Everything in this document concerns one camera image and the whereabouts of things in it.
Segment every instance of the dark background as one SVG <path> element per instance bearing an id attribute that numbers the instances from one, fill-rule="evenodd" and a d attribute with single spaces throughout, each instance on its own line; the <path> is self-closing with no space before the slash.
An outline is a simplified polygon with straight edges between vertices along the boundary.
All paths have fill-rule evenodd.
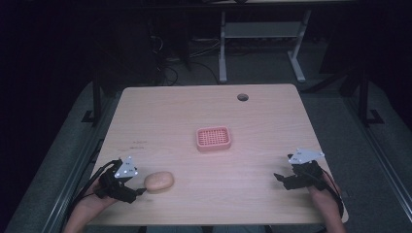
<path id="1" fill-rule="evenodd" d="M 71 1 L 51 0 L 0 3 L 0 231 L 93 76 L 102 76 L 106 94 L 128 85 L 156 85 L 161 72 L 155 67 L 162 61 L 151 52 L 151 33 L 164 36 L 182 58 L 190 37 L 219 36 L 216 12 L 154 12 L 149 17 L 155 24 L 148 27 L 147 16 L 141 13 L 85 14 L 74 6 Z M 342 9 L 312 14 L 305 40 L 329 40 L 321 72 L 361 65 L 412 127 L 412 21 L 407 4 L 364 1 Z M 119 61 L 138 65 L 121 67 Z M 110 69 L 101 67 L 108 62 Z"/>

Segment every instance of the floor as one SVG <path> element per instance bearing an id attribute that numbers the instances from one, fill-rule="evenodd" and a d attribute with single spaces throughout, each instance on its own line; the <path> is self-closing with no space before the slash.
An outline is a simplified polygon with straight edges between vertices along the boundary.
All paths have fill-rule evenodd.
<path id="1" fill-rule="evenodd" d="M 319 74 L 327 42 L 303 44 L 298 59 L 306 83 L 298 83 L 294 78 L 286 54 L 290 42 L 273 43 L 275 46 L 270 50 L 262 46 L 233 44 L 236 50 L 229 51 L 226 59 L 227 84 L 293 83 L 298 90 L 303 90 L 328 77 Z M 208 46 L 193 46 L 192 54 L 200 47 Z M 182 62 L 173 60 L 170 59 L 165 69 L 167 78 L 164 85 L 217 84 L 219 67 L 215 50 L 194 55 L 190 60 L 190 70 Z M 410 193 L 411 131 L 396 115 L 385 93 L 373 84 L 370 86 L 369 109 L 377 110 L 385 124 L 364 127 L 357 117 L 357 94 L 341 97 L 338 92 L 341 83 L 333 83 L 314 94 L 301 94 L 301 98 L 329 167 L 343 190 L 350 217 L 346 223 L 348 232 L 412 232 L 411 219 L 398 201 L 400 197 L 391 185 L 391 176 L 382 162 L 384 157 L 392 164 L 405 190 Z M 60 229 L 63 217 L 59 210 L 64 211 L 68 198 L 85 183 L 93 167 L 92 163 L 82 162 L 82 157 L 95 156 L 93 152 L 104 140 L 120 95 L 119 92 L 114 97 L 103 96 L 103 116 L 93 127 L 92 123 L 82 122 L 85 112 L 92 110 L 91 84 L 86 86 L 55 138 L 7 232 L 57 232 Z M 91 225 L 86 232 L 125 233 L 137 232 L 138 228 Z M 279 233 L 316 232 L 320 229 L 320 225 L 272 226 L 273 232 Z"/>

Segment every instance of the table top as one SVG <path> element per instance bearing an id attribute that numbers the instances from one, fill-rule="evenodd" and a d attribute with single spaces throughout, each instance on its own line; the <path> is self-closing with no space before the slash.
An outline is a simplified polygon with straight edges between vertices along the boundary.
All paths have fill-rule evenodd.
<path id="1" fill-rule="evenodd" d="M 239 94 L 249 99 L 239 101 Z M 213 126 L 228 128 L 231 147 L 200 152 L 196 130 Z M 297 148 L 321 150 L 291 84 L 127 88 L 94 172 L 131 156 L 139 175 L 127 186 L 143 187 L 146 176 L 160 171 L 173 173 L 175 183 L 132 204 L 119 202 L 92 224 L 322 222 L 306 188 L 285 190 L 273 176 L 292 175 L 287 154 Z M 319 164 L 329 171 L 325 159 Z"/>

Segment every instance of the pink plastic basket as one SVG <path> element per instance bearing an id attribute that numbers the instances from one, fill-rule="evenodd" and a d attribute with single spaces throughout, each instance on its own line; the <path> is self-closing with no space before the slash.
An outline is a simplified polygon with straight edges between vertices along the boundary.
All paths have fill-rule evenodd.
<path id="1" fill-rule="evenodd" d="M 225 126 L 200 128 L 196 132 L 199 151 L 225 150 L 230 148 L 229 130 Z"/>

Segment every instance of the wire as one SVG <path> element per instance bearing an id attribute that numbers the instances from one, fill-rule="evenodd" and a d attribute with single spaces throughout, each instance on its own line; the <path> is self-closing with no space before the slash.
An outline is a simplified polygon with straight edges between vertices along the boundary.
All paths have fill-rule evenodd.
<path id="1" fill-rule="evenodd" d="M 67 213 L 67 218 L 70 217 L 70 215 L 72 215 L 72 212 L 75 208 L 75 206 L 79 203 L 79 201 L 81 201 L 84 196 L 85 193 L 87 192 L 87 190 L 91 187 L 91 185 L 97 180 L 97 178 L 100 177 L 100 175 L 103 173 L 103 171 L 109 167 L 110 165 L 115 165 L 116 163 L 118 163 L 118 160 L 112 160 L 108 163 L 106 163 L 103 167 L 99 168 L 97 170 L 97 172 L 94 173 L 94 175 L 90 178 L 90 180 L 88 180 L 88 182 L 86 183 L 86 185 L 83 187 L 83 189 L 79 192 L 79 194 L 76 196 L 76 198 L 74 199 L 74 201 L 70 204 L 68 213 Z"/>
<path id="2" fill-rule="evenodd" d="M 322 181 L 321 179 L 316 178 L 316 177 L 312 176 L 311 174 L 309 174 L 305 171 L 301 171 L 301 172 L 302 172 L 302 174 L 312 178 L 314 181 L 319 182 L 319 183 L 323 183 L 325 185 L 326 190 L 329 191 L 329 193 L 332 195 L 333 199 L 335 200 L 335 202 L 338 206 L 340 217 L 343 217 L 343 201 L 342 201 L 342 198 L 339 195 L 339 192 L 337 191 L 337 188 L 336 188 L 333 180 L 330 179 L 330 181 L 333 184 L 333 186 L 335 187 L 336 191 L 334 191 L 325 181 Z"/>
<path id="3" fill-rule="evenodd" d="M 204 68 L 208 69 L 210 71 L 210 73 L 212 73 L 213 77 L 215 78 L 216 84 L 221 84 L 219 82 L 218 77 L 216 77 L 215 72 L 213 72 L 213 70 L 209 66 L 207 66 L 205 64 L 202 64 L 202 63 L 199 63 L 199 62 L 194 62 L 194 61 L 192 61 L 191 64 L 200 65 L 200 66 L 203 66 Z"/>
<path id="4" fill-rule="evenodd" d="M 339 191 L 337 190 L 337 187 L 336 187 L 335 183 L 333 182 L 333 179 L 332 179 L 332 177 L 330 176 L 330 174 L 329 174 L 327 171 L 325 171 L 324 169 L 322 169 L 322 171 L 324 171 L 324 173 L 326 173 L 326 175 L 329 177 L 330 182 L 331 182 L 332 185 L 333 185 L 333 188 L 336 190 L 336 193 L 339 194 L 339 196 L 340 196 L 340 193 L 339 193 Z"/>
<path id="5" fill-rule="evenodd" d="M 167 84 L 168 86 L 172 86 L 172 85 L 176 84 L 177 81 L 178 81 L 178 79 L 179 79 L 179 74 L 178 74 L 178 72 L 177 72 L 175 69 L 173 69 L 173 68 L 171 68 L 171 67 L 168 67 L 168 66 L 164 67 L 164 69 L 169 69 L 169 70 L 171 70 L 173 73 L 175 73 L 175 77 L 176 77 L 175 80 L 172 81 L 171 84 L 169 84 L 169 79 L 167 78 L 166 75 L 164 75 L 164 79 L 166 80 L 166 84 Z"/>

